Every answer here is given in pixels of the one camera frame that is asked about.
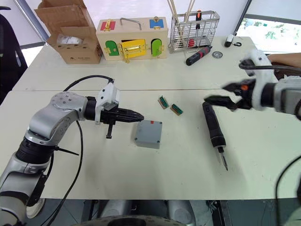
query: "wire basket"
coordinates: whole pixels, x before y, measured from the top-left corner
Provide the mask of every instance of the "wire basket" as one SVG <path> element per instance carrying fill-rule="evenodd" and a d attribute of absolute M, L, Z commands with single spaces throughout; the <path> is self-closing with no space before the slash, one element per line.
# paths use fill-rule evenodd
<path fill-rule="evenodd" d="M 172 17 L 170 53 L 176 51 L 195 52 L 204 46 L 211 45 L 220 16 L 214 11 L 203 11 L 202 20 L 196 21 L 196 14 L 191 12 L 189 20 L 184 22 L 185 14 L 178 14 L 178 21 Z"/>

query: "green door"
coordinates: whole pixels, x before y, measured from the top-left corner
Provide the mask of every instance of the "green door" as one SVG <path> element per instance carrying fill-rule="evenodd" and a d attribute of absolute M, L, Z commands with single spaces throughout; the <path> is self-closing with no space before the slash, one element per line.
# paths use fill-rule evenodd
<path fill-rule="evenodd" d="M 114 41 L 106 41 L 105 46 L 109 53 L 109 56 L 119 56 L 117 45 Z"/>
<path fill-rule="evenodd" d="M 151 55 L 157 57 L 162 53 L 162 41 L 160 39 L 153 39 L 151 41 Z"/>

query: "white table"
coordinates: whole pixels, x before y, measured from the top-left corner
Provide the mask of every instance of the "white table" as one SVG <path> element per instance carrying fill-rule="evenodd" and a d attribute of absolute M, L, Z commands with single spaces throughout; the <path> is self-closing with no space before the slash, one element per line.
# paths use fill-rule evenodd
<path fill-rule="evenodd" d="M 46 106 L 55 91 L 11 91 L 0 106 L 0 172 L 18 149 L 30 118 Z M 95 91 L 78 91 L 95 96 Z M 213 149 L 200 102 L 222 90 L 122 91 L 120 107 L 145 119 L 162 121 L 159 150 L 137 147 L 136 123 L 118 122 L 112 140 L 107 125 L 81 122 L 84 157 L 71 199 L 270 199 L 283 167 L 300 154 L 301 123 L 292 115 L 214 107 L 225 135 L 226 171 Z M 184 110 L 177 116 L 163 110 L 157 99 Z M 79 132 L 72 124 L 60 146 L 79 152 Z M 79 157 L 56 152 L 52 174 L 42 197 L 62 198 L 73 180 Z M 280 197 L 295 197 L 301 163 L 294 165 L 280 185 Z"/>
<path fill-rule="evenodd" d="M 215 37 L 208 56 L 192 66 L 184 61 L 193 53 L 185 57 L 183 52 L 168 53 L 166 59 L 131 60 L 130 64 L 102 57 L 97 65 L 67 65 L 54 49 L 44 46 L 13 90 L 63 90 L 73 81 L 92 74 L 113 77 L 121 90 L 220 89 L 230 81 L 248 78 L 238 64 L 255 45 L 249 37 L 235 37 L 234 42 L 237 41 L 243 45 L 226 48 L 225 37 Z M 223 57 L 213 58 L 214 51 L 222 52 Z M 72 89 L 98 90 L 105 83 L 93 79 Z"/>

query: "robotic arm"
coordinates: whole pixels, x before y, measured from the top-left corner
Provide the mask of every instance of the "robotic arm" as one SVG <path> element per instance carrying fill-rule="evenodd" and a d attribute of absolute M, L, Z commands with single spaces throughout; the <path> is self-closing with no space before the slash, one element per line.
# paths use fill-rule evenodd
<path fill-rule="evenodd" d="M 47 176 L 43 174 L 50 157 L 74 121 L 93 120 L 109 124 L 111 138 L 116 121 L 142 121 L 134 111 L 118 108 L 119 90 L 109 83 L 98 97 L 82 97 L 73 92 L 61 92 L 32 117 L 17 152 L 13 153 L 0 177 L 0 225 L 22 226 L 26 206 L 40 198 Z"/>
<path fill-rule="evenodd" d="M 232 111 L 252 107 L 262 111 L 265 107 L 274 107 L 277 112 L 294 114 L 301 120 L 301 78 L 286 78 L 278 82 L 274 70 L 266 69 L 271 68 L 268 58 L 255 49 L 241 61 L 239 67 L 245 69 L 249 76 L 256 76 L 256 79 L 230 83 L 223 89 L 234 92 L 242 99 L 234 103 L 230 97 L 209 96 L 205 101 Z"/>

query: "yellow door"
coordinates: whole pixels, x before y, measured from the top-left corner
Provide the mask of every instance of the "yellow door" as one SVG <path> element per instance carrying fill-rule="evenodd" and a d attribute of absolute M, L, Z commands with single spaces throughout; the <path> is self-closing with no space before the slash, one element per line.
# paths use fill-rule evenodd
<path fill-rule="evenodd" d="M 123 53 L 124 59 L 129 63 L 130 58 L 139 57 L 146 54 L 146 44 L 144 39 L 124 41 L 118 44 L 119 51 Z"/>

